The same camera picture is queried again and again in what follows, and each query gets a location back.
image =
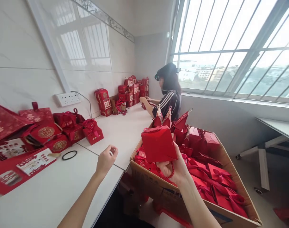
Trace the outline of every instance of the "black cap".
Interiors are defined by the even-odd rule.
[[[168,75],[176,73],[177,69],[174,63],[168,63],[164,67],[160,68],[155,75],[156,81],[159,81],[159,78],[166,78]]]

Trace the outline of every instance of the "woman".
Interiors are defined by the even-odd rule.
[[[149,102],[159,105],[163,117],[167,115],[171,106],[171,120],[178,119],[181,108],[181,87],[178,83],[176,72],[176,66],[173,63],[168,63],[157,71],[155,79],[159,81],[161,92],[164,95],[161,100],[154,100],[149,97],[140,98],[140,102],[144,104],[146,110],[153,118],[156,117],[157,108],[153,108]]]

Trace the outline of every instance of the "white desk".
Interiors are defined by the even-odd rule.
[[[281,136],[265,142],[263,145],[255,146],[249,150],[246,150],[236,156],[237,159],[241,159],[244,156],[255,153],[258,151],[259,154],[259,165],[261,173],[261,188],[255,188],[256,192],[259,194],[270,190],[269,176],[268,176],[268,166],[267,166],[267,156],[266,149],[269,147],[274,147],[278,149],[283,149],[289,151],[289,148],[279,146],[278,144],[289,140],[289,122],[257,118],[260,122],[272,128],[273,130],[279,132]]]
[[[118,156],[115,165],[126,170],[130,164],[130,157],[135,150],[140,134],[144,128],[149,127],[152,117],[144,110],[140,103],[128,109],[128,113],[123,116],[112,115],[108,117],[95,118],[97,125],[102,129],[104,139],[90,145],[84,138],[78,144],[99,155],[109,144],[118,148]]]
[[[98,156],[80,145],[67,161],[57,160],[36,176],[0,197],[0,228],[57,227],[96,170]],[[99,186],[83,227],[90,228],[104,209],[123,170],[113,165]]]

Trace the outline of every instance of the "window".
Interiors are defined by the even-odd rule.
[[[289,0],[178,2],[170,59],[183,91],[289,104]]]

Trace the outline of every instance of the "gold pattern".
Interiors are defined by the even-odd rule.
[[[67,145],[67,142],[65,140],[58,141],[53,145],[53,152],[61,151],[63,148],[65,148]]]
[[[55,133],[55,129],[52,127],[44,127],[38,131],[38,136],[40,138],[49,138],[53,136]]]

